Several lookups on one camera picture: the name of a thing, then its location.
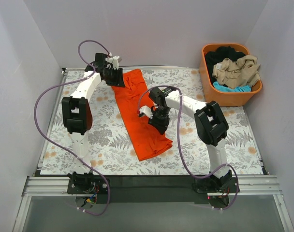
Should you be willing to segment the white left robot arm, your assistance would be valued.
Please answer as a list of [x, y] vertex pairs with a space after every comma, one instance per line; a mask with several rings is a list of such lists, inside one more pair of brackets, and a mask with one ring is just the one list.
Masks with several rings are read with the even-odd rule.
[[74, 171], [68, 177], [72, 186], [83, 193], [91, 193], [95, 189], [93, 171], [88, 168], [91, 165], [88, 133], [93, 123], [89, 101], [102, 81], [108, 86], [125, 87], [120, 61], [120, 56], [96, 53], [95, 60], [85, 68], [85, 80], [61, 101], [63, 125], [70, 134], [73, 152], [77, 155]]

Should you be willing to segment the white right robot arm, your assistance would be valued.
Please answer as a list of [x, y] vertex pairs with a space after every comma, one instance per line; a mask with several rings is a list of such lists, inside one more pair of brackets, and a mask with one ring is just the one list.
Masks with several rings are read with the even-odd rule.
[[148, 96], [155, 105], [141, 107], [139, 112], [148, 117], [148, 123], [161, 135], [168, 128], [170, 109], [177, 109], [179, 114], [186, 114], [195, 121], [198, 137], [207, 146], [210, 161], [209, 174], [196, 176], [197, 188], [201, 192], [222, 192], [228, 188], [232, 179], [225, 151], [229, 126], [218, 103], [195, 100], [170, 86], [153, 87]]

